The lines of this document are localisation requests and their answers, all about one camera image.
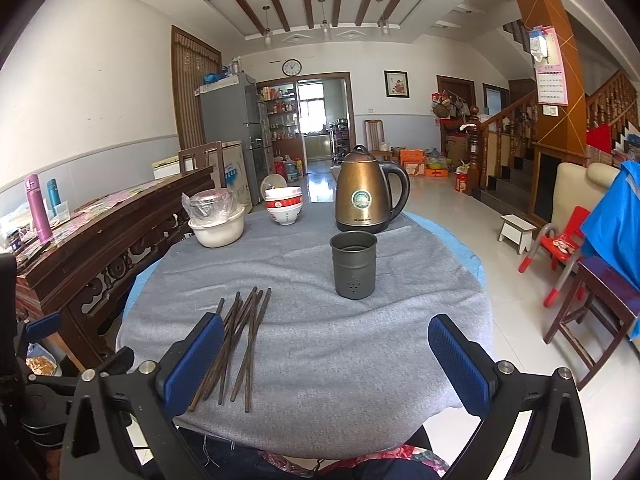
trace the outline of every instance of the wooden banister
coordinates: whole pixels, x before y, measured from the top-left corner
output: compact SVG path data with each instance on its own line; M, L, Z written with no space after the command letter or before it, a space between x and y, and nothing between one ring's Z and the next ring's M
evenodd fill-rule
M530 101L535 100L537 97L538 97L537 90L534 90L533 92L528 93L524 97L521 97L520 99L518 99L516 102L511 103L504 110L501 110L494 116L489 117L484 123L480 123L480 129L483 129L485 126L489 126L489 124L503 120L516 108L520 108L524 103L529 103Z
M534 90L479 124L484 146L479 164L479 187L486 188L491 175L500 176L502 166L512 166L514 158L524 156L530 148L535 140L537 104L538 92ZM504 124L505 118L509 119L509 124ZM509 143L508 160L502 156L504 142Z
M625 72L618 70L587 97L589 128L608 124L615 138L627 122L638 127L638 94Z

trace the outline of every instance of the metal cup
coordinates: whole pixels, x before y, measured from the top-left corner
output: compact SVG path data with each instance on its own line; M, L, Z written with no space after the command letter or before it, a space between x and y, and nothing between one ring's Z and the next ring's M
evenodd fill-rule
M375 235L346 231L329 241L334 260L335 291L349 300L362 300L376 288Z

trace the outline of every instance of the kettle handle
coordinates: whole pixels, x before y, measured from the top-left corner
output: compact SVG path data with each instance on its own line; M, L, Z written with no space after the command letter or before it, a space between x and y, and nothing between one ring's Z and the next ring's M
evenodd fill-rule
M380 169L382 173L385 174L386 184L391 192L391 187L389 184L389 173L395 173L400 178L400 184L402 185L402 191L400 192L400 199L396 206L391 210L391 215L389 215L389 221L391 222L396 216L400 214L404 206L406 205L406 201L409 199L409 191L411 189L411 184L409 183L409 175L404 170L402 166L398 166L393 162L380 162Z

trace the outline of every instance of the small white stool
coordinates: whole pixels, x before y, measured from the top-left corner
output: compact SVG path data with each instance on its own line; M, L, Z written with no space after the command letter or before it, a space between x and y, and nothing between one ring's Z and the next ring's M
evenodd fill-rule
M507 237L518 244L518 254L522 254L524 249L529 251L536 226L516 215L505 215L500 218L504 220L504 224L502 224L502 231L500 231L498 241L501 242L504 237Z

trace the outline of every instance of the calendar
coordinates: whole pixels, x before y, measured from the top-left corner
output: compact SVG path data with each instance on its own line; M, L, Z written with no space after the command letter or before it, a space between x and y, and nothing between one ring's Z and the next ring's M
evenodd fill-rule
M569 104L566 91L566 77L558 36L553 27L542 29L546 39L548 56L536 61L536 82L538 84L538 102L545 105Z

